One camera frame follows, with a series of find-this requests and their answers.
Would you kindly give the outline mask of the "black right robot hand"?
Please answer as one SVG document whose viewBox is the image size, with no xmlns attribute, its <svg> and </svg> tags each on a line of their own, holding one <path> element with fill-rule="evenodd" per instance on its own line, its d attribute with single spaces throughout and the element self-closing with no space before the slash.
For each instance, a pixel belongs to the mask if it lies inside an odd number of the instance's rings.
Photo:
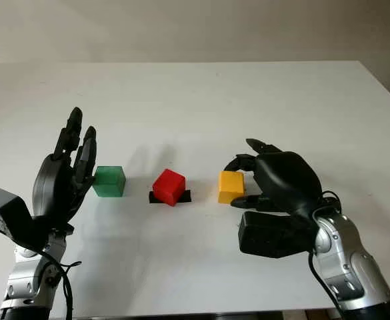
<svg viewBox="0 0 390 320">
<path fill-rule="evenodd" d="M 225 170 L 253 172 L 261 193 L 238 197 L 231 206 L 284 212 L 316 229 L 312 214 L 321 204 L 322 186 L 310 165 L 295 152 L 282 151 L 258 139 L 248 138 L 246 142 L 257 155 L 237 154 Z"/>
</svg>

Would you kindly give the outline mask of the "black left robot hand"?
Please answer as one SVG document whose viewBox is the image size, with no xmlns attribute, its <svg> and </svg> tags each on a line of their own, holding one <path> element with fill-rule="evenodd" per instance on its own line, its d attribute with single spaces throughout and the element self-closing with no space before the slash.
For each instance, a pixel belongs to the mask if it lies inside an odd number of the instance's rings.
<svg viewBox="0 0 390 320">
<path fill-rule="evenodd" d="M 80 139 L 83 112 L 76 107 L 61 129 L 54 151 L 46 156 L 35 179 L 33 213 L 50 229 L 64 230 L 79 210 L 95 180 L 96 130 Z"/>
</svg>

